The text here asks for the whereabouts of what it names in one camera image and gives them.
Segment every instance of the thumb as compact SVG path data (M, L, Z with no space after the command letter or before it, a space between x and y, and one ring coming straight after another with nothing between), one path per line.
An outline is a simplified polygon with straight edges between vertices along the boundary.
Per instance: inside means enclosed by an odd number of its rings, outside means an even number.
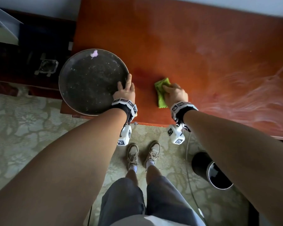
M171 93L171 92L174 91L174 88L167 87L166 85L162 85L162 88L163 88L167 93Z

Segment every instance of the person's left hand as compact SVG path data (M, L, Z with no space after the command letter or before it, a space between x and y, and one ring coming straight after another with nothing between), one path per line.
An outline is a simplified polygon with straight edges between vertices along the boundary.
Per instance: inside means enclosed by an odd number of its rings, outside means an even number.
M134 84L131 82L132 81L132 74L128 74L126 86L123 89L122 83L118 82L117 83L117 89L113 95L113 99L118 99L118 98L125 98L128 100L131 100L135 104L135 88Z

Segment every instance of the white sock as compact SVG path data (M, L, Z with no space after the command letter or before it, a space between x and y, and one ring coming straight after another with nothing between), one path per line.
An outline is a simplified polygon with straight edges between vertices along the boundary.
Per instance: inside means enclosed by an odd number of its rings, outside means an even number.
M133 170L135 173L137 172L137 165L132 164L128 170Z
M154 161L152 159L149 159L147 162L146 162L146 169L148 169L149 166L154 166Z

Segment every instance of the leg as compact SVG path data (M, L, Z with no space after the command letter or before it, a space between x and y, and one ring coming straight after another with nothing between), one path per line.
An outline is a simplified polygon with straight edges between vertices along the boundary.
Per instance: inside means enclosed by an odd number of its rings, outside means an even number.
M102 198L98 226L110 226L128 216L145 214L144 196L136 178L138 147L128 149L128 173L114 182Z
M160 152L158 142L151 144L146 160L147 215L187 225L205 225L171 182L155 167Z

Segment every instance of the wall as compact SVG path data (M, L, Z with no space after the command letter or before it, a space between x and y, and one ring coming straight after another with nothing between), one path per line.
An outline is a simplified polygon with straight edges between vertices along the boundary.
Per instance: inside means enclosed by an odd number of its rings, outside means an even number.
M185 0L219 7L283 16L283 0ZM0 7L76 20L80 0L0 0Z

